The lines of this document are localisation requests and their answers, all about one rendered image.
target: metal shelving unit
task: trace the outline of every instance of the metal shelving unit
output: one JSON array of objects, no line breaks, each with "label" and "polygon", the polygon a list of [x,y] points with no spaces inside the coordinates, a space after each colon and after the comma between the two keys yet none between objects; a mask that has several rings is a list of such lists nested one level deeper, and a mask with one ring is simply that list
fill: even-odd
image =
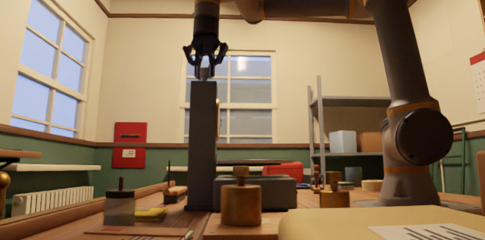
[{"label": "metal shelving unit", "polygon": [[[325,182],[325,157],[361,157],[382,156],[380,152],[368,153],[325,153],[324,142],[324,106],[325,107],[389,107],[389,97],[358,97],[358,96],[322,96],[321,76],[317,76],[317,97],[312,98],[311,87],[308,86],[308,132],[310,135],[310,168],[313,178],[315,164],[320,165],[320,171]],[[320,153],[314,152],[313,117],[318,119],[318,132],[320,133]],[[320,163],[315,163],[314,158],[319,157]]]}]

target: red toolbox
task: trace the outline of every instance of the red toolbox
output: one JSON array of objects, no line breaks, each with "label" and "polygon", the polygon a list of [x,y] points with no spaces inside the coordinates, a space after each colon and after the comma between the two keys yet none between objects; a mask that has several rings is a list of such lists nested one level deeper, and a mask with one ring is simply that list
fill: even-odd
[{"label": "red toolbox", "polygon": [[296,183],[303,183],[303,164],[296,161],[292,164],[269,165],[263,168],[263,176],[286,174],[296,179]]},{"label": "red toolbox", "polygon": [[[115,123],[114,142],[146,142],[147,123]],[[113,168],[145,168],[146,148],[113,148]]]}]

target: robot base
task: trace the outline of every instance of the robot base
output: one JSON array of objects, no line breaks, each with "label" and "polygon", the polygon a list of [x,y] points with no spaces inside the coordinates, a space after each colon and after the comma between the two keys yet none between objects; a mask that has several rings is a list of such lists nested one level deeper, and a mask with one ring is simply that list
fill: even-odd
[{"label": "robot base", "polygon": [[441,206],[429,173],[385,173],[379,202],[381,206]]}]

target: window frame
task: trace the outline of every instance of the window frame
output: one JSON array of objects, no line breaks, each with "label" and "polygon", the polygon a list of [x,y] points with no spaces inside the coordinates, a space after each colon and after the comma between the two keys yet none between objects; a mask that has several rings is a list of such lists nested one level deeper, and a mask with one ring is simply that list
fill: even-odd
[{"label": "window frame", "polygon": [[[86,121],[85,111],[86,111],[86,103],[87,103],[87,87],[89,81],[89,72],[90,72],[90,62],[92,57],[92,45],[94,43],[94,38],[89,35],[84,28],[81,27],[57,2],[54,0],[39,0],[44,6],[47,7],[54,15],[56,15],[61,20],[61,25],[59,27],[59,44],[52,42],[46,36],[41,34],[39,31],[31,27],[26,20],[26,30],[34,33],[40,39],[44,40],[52,47],[55,48],[55,57],[54,57],[54,65],[53,65],[53,77],[45,76],[42,73],[35,71],[34,69],[18,62],[17,68],[17,75],[21,75],[26,77],[27,79],[31,79],[34,82],[47,86],[49,88],[49,97],[48,97],[48,107],[46,111],[46,120],[37,120],[30,117],[26,117],[19,114],[14,114],[11,112],[11,118],[17,118],[21,120],[27,120],[34,123],[40,123],[44,125],[44,132],[51,133],[51,128],[56,127],[59,129],[65,129],[74,132],[75,139],[82,139],[84,137],[84,126]],[[64,38],[64,31],[69,25],[69,27],[81,36],[86,44],[84,45],[84,58],[81,62],[74,58],[72,55],[68,54],[65,50],[62,49],[62,40]],[[80,77],[80,91],[76,91],[60,82],[57,81],[58,78],[58,69],[61,60],[61,54],[66,55],[75,63],[79,64],[82,67],[82,73]],[[55,101],[55,93],[59,91],[71,98],[77,100],[77,108],[76,108],[76,118],[75,118],[75,128],[70,128],[66,126],[60,126],[57,124],[52,123],[52,114],[54,110],[54,101]]]},{"label": "window frame", "polygon": [[[227,143],[230,143],[230,138],[272,138],[272,143],[278,143],[278,129],[277,129],[277,75],[276,75],[276,52],[275,51],[243,51],[243,50],[229,50],[227,56],[227,76],[215,76],[213,79],[227,80],[227,99],[230,101],[230,80],[231,79],[268,79],[271,80],[271,103],[221,103],[221,110],[227,110],[227,134],[219,135],[219,138],[229,138]],[[234,76],[230,75],[230,57],[231,56],[265,56],[271,57],[271,77],[253,77],[253,76]],[[180,97],[179,97],[179,142],[183,143],[184,138],[188,134],[184,133],[185,110],[190,109],[190,103],[185,102],[186,97],[186,79],[196,78],[195,76],[187,76],[187,59],[181,59],[180,71]],[[230,110],[271,110],[271,134],[270,135],[232,135],[230,134]]]}]

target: window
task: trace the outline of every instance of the window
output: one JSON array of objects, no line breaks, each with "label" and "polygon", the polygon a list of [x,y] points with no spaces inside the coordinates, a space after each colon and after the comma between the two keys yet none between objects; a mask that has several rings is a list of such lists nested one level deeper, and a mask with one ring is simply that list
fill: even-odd
[{"label": "window", "polygon": [[[201,67],[209,65],[204,57]],[[276,143],[276,61],[269,51],[229,51],[216,66],[221,101],[218,143]],[[189,141],[190,83],[194,67],[183,59],[180,94],[180,141]]]},{"label": "window", "polygon": [[32,0],[10,124],[79,138],[91,37],[52,0]]}]

